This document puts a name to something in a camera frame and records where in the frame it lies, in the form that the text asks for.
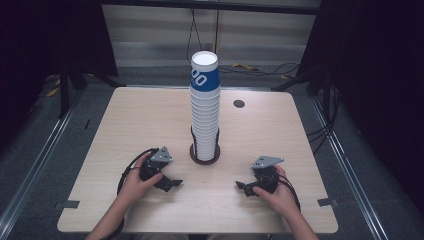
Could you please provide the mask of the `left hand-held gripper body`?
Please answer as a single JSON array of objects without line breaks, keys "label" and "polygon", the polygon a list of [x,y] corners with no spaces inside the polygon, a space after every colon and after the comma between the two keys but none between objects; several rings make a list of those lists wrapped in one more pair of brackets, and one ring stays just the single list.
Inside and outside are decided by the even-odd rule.
[{"label": "left hand-held gripper body", "polygon": [[[162,169],[171,161],[172,157],[166,146],[149,150],[148,157],[144,160],[140,168],[140,179],[143,181],[149,180],[154,175],[161,173]],[[163,175],[158,182],[160,181],[171,181],[171,179]]]}]

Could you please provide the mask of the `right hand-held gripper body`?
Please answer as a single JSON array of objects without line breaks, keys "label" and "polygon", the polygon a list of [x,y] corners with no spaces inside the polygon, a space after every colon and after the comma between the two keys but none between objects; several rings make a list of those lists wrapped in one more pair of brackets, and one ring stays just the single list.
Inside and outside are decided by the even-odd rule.
[{"label": "right hand-held gripper body", "polygon": [[279,173],[275,166],[282,162],[283,159],[279,157],[260,156],[251,164],[253,175],[256,178],[255,185],[268,193],[274,193],[279,182]]}]

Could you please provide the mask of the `stack of white paper cups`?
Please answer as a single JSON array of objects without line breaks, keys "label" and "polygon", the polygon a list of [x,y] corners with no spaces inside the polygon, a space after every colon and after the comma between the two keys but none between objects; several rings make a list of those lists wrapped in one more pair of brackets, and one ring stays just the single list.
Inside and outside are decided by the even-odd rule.
[{"label": "stack of white paper cups", "polygon": [[220,88],[204,92],[190,88],[193,151],[201,162],[215,158],[219,132]]}]

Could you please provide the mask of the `person's right hand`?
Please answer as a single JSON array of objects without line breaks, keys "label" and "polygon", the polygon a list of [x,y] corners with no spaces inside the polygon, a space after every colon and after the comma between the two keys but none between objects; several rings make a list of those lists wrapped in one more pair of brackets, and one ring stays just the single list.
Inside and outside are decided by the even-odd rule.
[{"label": "person's right hand", "polygon": [[275,165],[274,168],[279,174],[279,182],[276,190],[273,193],[269,193],[260,187],[254,187],[253,191],[266,200],[285,220],[289,220],[296,214],[299,214],[300,211],[297,207],[295,197],[289,188],[285,171],[279,165]]}]

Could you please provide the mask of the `person's left hand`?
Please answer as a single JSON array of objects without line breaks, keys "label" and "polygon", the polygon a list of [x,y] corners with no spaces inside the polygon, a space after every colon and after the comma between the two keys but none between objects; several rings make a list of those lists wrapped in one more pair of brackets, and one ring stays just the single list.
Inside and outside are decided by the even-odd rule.
[{"label": "person's left hand", "polygon": [[140,178],[142,164],[148,158],[148,156],[148,153],[140,156],[135,162],[134,166],[130,168],[129,173],[126,175],[126,179],[117,196],[117,199],[121,204],[128,206],[134,204],[151,187],[153,187],[162,179],[162,173],[157,173],[152,177],[149,177],[147,180],[142,180]]}]

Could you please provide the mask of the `black stand leg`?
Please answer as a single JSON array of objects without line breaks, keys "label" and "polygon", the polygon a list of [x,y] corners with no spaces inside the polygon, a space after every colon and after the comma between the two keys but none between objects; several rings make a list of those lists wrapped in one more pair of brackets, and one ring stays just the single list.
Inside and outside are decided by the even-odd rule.
[{"label": "black stand leg", "polygon": [[63,118],[69,109],[69,87],[66,64],[63,63],[60,71],[60,118]]}]

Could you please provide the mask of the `black curtain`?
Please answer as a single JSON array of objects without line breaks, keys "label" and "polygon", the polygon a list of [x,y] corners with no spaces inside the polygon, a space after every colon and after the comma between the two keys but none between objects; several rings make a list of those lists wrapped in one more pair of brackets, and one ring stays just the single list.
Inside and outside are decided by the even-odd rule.
[{"label": "black curtain", "polygon": [[295,82],[336,85],[424,215],[424,0],[321,0]]},{"label": "black curtain", "polygon": [[22,128],[47,76],[117,76],[100,0],[0,0],[0,151]]}]

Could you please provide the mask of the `metal floor rail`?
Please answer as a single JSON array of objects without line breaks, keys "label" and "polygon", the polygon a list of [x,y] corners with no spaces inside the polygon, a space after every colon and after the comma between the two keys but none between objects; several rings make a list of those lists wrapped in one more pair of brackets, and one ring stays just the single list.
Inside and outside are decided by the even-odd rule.
[{"label": "metal floor rail", "polygon": [[324,108],[316,97],[312,97],[311,102],[320,124],[325,129],[325,136],[374,240],[389,240],[379,216],[365,193],[336,132],[330,129],[329,122],[324,117]]},{"label": "metal floor rail", "polygon": [[44,171],[50,156],[72,118],[73,113],[74,107],[71,107],[56,122],[49,138],[46,140],[42,150],[35,159],[35,162],[31,165],[29,172],[19,186],[17,192],[0,216],[0,240],[7,240],[38,179]]}]

